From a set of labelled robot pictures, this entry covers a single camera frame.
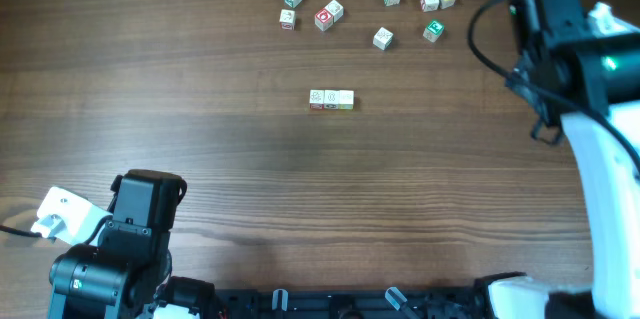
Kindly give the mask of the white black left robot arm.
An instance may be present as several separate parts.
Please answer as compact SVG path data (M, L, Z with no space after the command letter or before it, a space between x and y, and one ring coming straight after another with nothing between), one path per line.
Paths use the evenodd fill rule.
M96 245L76 244L52 264L49 318L215 318L215 286L173 277L170 230L187 191L175 174L132 169Z

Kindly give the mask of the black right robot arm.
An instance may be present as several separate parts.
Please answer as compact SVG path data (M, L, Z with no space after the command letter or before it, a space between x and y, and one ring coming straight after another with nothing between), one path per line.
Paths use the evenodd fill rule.
M582 182L593 245L590 289L528 276L489 284L496 318L636 318L639 315L639 37L596 37L513 71L474 55L569 140Z

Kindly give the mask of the white block green side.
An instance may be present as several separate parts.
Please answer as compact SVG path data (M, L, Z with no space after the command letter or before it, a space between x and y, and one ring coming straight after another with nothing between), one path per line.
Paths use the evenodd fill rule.
M384 27L381 27L373 37L373 44L381 49L386 50L393 41L394 34Z

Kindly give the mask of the block yellow letter C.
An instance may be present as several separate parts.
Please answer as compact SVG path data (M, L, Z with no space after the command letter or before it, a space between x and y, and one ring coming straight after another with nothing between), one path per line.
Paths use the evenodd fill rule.
M353 90L339 91L339 109L352 110L354 108L355 95Z

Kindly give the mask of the block red letter U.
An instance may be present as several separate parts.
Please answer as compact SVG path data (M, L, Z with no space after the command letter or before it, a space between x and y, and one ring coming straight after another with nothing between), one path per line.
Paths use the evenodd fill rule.
M322 110L324 108L324 90L312 89L309 96L309 108Z

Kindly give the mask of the white block circle engraving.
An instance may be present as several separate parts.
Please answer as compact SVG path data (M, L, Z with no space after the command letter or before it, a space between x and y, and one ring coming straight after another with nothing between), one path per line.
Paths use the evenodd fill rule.
M340 104L339 90L325 90L323 99L324 109L338 109Z

